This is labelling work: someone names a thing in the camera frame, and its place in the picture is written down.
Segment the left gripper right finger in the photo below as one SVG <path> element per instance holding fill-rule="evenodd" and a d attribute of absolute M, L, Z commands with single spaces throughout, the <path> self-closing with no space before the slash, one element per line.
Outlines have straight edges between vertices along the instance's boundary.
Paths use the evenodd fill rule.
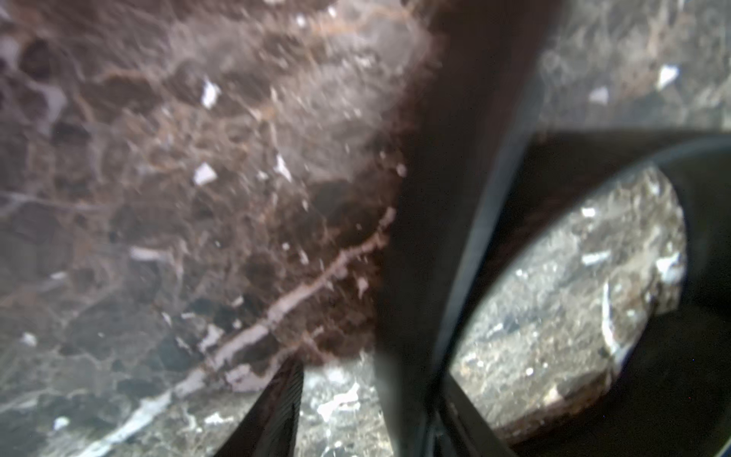
<path fill-rule="evenodd" d="M 434 455 L 516 457 L 494 432 L 457 381 L 447 374 L 437 398 Z"/>

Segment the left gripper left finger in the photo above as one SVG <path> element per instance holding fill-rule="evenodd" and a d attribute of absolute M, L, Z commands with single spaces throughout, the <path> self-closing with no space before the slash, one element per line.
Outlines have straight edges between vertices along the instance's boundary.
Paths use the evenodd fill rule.
<path fill-rule="evenodd" d="M 214 456 L 293 457 L 303 386 L 303 362 L 289 357 Z"/>

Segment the long black belt s-curved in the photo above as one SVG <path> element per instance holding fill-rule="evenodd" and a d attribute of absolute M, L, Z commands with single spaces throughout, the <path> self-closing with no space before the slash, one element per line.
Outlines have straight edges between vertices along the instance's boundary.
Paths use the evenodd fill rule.
<path fill-rule="evenodd" d="M 652 318 L 615 387 L 510 449 L 525 456 L 730 452 L 730 136 L 537 133 L 536 63 L 559 1 L 460 1 L 411 142 L 377 304 L 375 369 L 398 456 L 435 456 L 437 398 L 482 295 L 580 200 L 656 164 L 685 213 L 679 308 Z"/>

